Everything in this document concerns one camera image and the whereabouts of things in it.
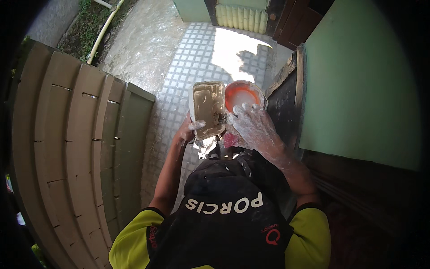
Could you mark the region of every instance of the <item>wall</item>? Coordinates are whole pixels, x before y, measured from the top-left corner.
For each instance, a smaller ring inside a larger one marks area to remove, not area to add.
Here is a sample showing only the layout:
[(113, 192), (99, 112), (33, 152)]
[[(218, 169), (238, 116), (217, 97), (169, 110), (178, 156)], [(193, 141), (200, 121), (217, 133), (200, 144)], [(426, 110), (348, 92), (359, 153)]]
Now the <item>wall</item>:
[(227, 6), (246, 6), (250, 8), (266, 10), (268, 0), (218, 0), (218, 4)]
[(50, 0), (28, 30), (31, 39), (57, 47), (79, 12), (79, 0)]
[(377, 7), (370, 0), (336, 0), (305, 45), (300, 148), (417, 170), (416, 85)]
[(173, 0), (183, 22), (211, 22), (203, 0)]

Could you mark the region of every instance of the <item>hand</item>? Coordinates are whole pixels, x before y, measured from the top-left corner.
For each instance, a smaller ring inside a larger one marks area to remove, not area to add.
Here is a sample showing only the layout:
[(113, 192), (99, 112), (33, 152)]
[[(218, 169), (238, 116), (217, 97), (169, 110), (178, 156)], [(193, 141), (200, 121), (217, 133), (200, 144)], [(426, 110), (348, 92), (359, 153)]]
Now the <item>hand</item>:
[(243, 103), (234, 106), (230, 122), (243, 139), (268, 161), (284, 150), (285, 144), (276, 133), (269, 114), (259, 105)]
[(185, 143), (190, 142), (194, 137), (194, 130), (201, 129), (206, 126), (205, 121), (191, 121), (190, 111), (185, 116), (184, 122), (176, 132), (176, 136), (182, 139)]

